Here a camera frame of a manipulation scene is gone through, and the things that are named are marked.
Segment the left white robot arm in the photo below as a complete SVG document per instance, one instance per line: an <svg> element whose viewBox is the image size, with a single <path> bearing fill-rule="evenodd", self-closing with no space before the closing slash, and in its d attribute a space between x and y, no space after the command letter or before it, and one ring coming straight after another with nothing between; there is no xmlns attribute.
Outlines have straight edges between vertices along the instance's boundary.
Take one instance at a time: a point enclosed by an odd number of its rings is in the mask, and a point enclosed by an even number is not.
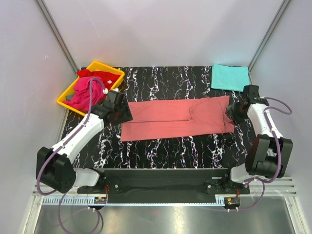
<svg viewBox="0 0 312 234"><path fill-rule="evenodd" d="M105 188L100 172L89 168L74 168L73 163L88 142L108 125L132 120L126 96L115 90L105 100L91 107L82 121L51 148L42 147L37 153L37 184L43 183L62 194L73 187L88 186L94 193Z"/></svg>

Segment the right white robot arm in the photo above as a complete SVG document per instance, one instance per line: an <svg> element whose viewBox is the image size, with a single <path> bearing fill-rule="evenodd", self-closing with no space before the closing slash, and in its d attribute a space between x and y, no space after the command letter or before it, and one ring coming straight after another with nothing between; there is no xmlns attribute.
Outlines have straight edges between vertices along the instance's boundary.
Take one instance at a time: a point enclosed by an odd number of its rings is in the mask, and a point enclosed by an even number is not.
<svg viewBox="0 0 312 234"><path fill-rule="evenodd" d="M243 99L227 107L227 116L238 125L250 121L256 138L247 153L244 164L232 167L221 181L226 193L233 193L238 187L247 186L258 180L263 184L274 182L285 174L293 142L282 136L277 129L270 111L276 110L291 115L292 109L284 102L287 110L283 111L269 104L270 97L261 97L259 87L246 85L243 88Z"/></svg>

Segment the salmon pink t-shirt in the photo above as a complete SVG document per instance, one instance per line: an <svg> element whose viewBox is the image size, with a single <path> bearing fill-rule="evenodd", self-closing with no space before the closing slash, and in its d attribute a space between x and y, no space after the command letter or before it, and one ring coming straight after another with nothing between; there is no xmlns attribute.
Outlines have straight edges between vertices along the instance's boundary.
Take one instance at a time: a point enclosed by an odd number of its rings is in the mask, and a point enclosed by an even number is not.
<svg viewBox="0 0 312 234"><path fill-rule="evenodd" d="M130 102L133 120L122 124L121 140L138 141L234 132L226 115L229 96Z"/></svg>

